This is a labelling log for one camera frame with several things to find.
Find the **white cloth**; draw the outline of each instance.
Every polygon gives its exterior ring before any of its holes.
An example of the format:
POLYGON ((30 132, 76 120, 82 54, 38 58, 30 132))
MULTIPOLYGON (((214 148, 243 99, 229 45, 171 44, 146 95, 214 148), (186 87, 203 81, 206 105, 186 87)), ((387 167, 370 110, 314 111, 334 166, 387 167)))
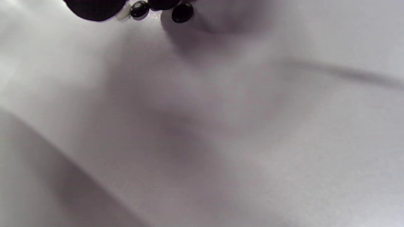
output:
POLYGON ((1 226, 404 225, 403 91, 322 70, 404 79, 403 3, 202 1, 0 3, 1 226))

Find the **white bead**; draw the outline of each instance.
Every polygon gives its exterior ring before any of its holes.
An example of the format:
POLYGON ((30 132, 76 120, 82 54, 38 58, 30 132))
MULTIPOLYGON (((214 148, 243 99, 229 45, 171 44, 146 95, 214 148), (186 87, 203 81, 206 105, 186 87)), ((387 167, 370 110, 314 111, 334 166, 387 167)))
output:
POLYGON ((118 21, 123 21, 124 19, 128 18, 130 15, 130 9, 132 8, 132 6, 126 2, 124 7, 122 7, 121 11, 119 11, 116 15, 115 18, 118 21))

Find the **black stone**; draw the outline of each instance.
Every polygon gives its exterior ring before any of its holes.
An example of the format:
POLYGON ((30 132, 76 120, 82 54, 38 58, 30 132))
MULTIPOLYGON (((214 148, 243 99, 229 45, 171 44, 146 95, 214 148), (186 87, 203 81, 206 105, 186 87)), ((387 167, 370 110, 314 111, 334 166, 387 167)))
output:
POLYGON ((117 14, 126 0, 64 0, 77 16, 90 21, 105 21, 117 14))
POLYGON ((169 10, 174 8, 181 0, 149 0, 149 6, 152 10, 169 10))
POLYGON ((184 23, 189 21, 194 15, 194 8, 191 4, 182 3, 176 6, 171 14, 171 18, 176 23, 184 23))
POLYGON ((150 6, 145 1, 139 1, 133 4, 132 9, 130 10, 130 15, 134 18, 139 18, 144 16, 149 12, 150 6))

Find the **black bead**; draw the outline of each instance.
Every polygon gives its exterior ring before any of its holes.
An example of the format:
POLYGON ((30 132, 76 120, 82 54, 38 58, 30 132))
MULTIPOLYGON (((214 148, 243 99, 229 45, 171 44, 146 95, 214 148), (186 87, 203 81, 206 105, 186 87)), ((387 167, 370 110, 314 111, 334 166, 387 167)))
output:
POLYGON ((132 9, 130 10, 130 15, 134 18, 139 18, 147 14, 149 12, 149 9, 150 6, 147 2, 139 1, 132 6, 132 9))
POLYGON ((105 21, 117 14, 126 0, 64 0, 77 16, 90 21, 105 21))
POLYGON ((149 0, 149 6, 153 10, 169 10, 174 8, 181 0, 149 0))
POLYGON ((176 6, 171 14, 171 18, 176 23, 184 23, 189 21, 194 14, 194 8, 191 4, 182 3, 176 6))

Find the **white surface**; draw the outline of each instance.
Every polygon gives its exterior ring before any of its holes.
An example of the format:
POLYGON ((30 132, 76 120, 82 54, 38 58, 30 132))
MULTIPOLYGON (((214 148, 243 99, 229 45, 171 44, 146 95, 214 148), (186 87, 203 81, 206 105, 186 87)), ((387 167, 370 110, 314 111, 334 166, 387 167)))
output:
POLYGON ((263 0, 245 29, 208 1, 184 25, 1 2, 1 226, 404 225, 403 92, 283 64, 400 79, 404 6, 263 0))

